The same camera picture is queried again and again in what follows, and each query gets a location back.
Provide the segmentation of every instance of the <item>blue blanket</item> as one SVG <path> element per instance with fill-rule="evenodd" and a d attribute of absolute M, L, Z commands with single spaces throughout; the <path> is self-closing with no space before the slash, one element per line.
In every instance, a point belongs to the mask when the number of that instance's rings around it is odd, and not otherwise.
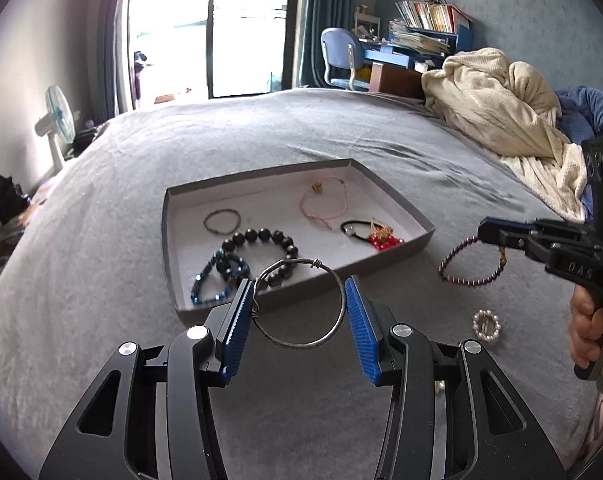
<path fill-rule="evenodd" d="M 559 129 L 571 142 L 581 145 L 603 133 L 603 92 L 597 88 L 578 86 L 557 90 L 562 117 L 557 119 Z M 587 221 L 593 219 L 593 192 L 586 186 L 582 195 Z"/>

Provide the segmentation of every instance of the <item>metal screw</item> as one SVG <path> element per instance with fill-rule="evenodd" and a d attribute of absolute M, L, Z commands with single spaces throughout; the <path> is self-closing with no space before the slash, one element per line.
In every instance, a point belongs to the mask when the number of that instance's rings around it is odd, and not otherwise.
<path fill-rule="evenodd" d="M 395 325 L 392 328 L 392 333 L 397 337 L 408 337 L 413 332 L 413 329 L 408 325 Z"/>
<path fill-rule="evenodd" d="M 466 349 L 466 352 L 470 354 L 478 354 L 481 352 L 481 345 L 476 341 L 466 341 L 463 347 Z"/>
<path fill-rule="evenodd" d="M 195 325 L 188 329 L 186 335 L 190 339 L 203 339 L 208 335 L 208 329 L 204 325 Z"/>
<path fill-rule="evenodd" d="M 134 352 L 136 352 L 136 351 L 137 351 L 137 345 L 135 345 L 133 342 L 124 343 L 123 345 L 121 345 L 119 347 L 119 353 L 121 355 L 134 354 Z"/>

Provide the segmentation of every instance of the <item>sliding glass door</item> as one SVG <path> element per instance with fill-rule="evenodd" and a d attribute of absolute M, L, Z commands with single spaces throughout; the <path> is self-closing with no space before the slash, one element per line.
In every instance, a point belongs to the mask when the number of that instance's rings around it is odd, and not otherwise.
<path fill-rule="evenodd" d="M 132 0 L 141 94 L 214 98 L 292 85 L 297 0 Z"/>

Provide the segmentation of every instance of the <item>gray curtain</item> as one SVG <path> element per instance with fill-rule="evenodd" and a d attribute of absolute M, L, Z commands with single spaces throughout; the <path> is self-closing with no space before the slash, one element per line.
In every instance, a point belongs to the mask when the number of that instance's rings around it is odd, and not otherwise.
<path fill-rule="evenodd" d="M 325 87 L 321 33 L 325 28 L 353 28 L 353 0 L 308 0 L 303 30 L 300 83 Z"/>
<path fill-rule="evenodd" d="M 97 26 L 97 91 L 94 115 L 97 124 L 105 123 L 119 114 L 117 99 L 115 24 L 118 0 L 101 0 Z"/>

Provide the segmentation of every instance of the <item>chair backrest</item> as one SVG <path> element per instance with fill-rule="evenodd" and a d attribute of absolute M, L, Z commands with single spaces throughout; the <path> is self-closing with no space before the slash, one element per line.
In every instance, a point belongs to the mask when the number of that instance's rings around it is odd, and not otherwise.
<path fill-rule="evenodd" d="M 353 52 L 354 66 L 350 66 L 349 45 Z M 321 46 L 326 65 L 348 70 L 358 70 L 363 66 L 363 46 L 350 30 L 326 28 L 321 33 Z"/>

